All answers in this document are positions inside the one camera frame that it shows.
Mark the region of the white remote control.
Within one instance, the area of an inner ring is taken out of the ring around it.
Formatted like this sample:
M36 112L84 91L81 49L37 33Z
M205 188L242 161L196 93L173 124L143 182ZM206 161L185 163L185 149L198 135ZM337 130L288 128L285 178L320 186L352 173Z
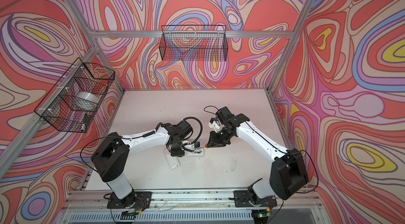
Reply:
M204 157L204 149L195 149L188 146L185 146L185 155L184 157Z

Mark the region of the white battery cover plate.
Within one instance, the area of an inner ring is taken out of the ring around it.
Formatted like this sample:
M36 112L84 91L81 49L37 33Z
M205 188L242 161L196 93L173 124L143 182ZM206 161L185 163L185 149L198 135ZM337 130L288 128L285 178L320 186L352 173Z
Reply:
M171 153L168 150L164 150L166 161L171 170L177 169L180 167L180 162L177 157L172 157Z

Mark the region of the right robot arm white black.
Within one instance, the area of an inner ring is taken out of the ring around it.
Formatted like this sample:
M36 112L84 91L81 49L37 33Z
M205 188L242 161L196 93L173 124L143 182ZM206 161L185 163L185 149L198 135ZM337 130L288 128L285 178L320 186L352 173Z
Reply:
M206 148L221 148L231 144L233 138L248 143L271 166L270 177L258 179L247 191L251 199L277 196L288 200L308 182L308 172L303 154L297 149L287 149L261 132L244 114L234 115L223 107L211 118L212 129Z

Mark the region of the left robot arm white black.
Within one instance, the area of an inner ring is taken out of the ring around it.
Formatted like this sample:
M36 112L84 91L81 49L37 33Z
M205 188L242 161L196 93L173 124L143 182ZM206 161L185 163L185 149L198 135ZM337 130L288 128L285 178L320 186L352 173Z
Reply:
M91 156L91 162L100 178L113 191L119 200L135 196L132 185L124 174L127 159L144 150L156 146L166 146L174 157L183 157L183 141L192 134L192 126L182 120L176 125L159 123L152 131L119 135L110 133Z

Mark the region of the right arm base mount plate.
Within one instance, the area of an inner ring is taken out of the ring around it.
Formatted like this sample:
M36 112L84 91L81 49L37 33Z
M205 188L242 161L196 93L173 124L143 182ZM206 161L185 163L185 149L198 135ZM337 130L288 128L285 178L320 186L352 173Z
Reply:
M250 190L235 190L230 200L235 203L237 208L266 207L272 209L278 205L274 196L259 198Z

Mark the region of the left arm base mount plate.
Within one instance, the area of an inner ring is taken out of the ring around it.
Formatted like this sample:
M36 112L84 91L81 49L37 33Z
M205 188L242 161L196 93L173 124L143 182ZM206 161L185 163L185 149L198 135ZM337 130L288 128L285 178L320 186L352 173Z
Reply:
M145 210L150 207L151 197L151 191L135 191L129 193L123 199L119 199L118 196L112 192L108 198L107 208Z

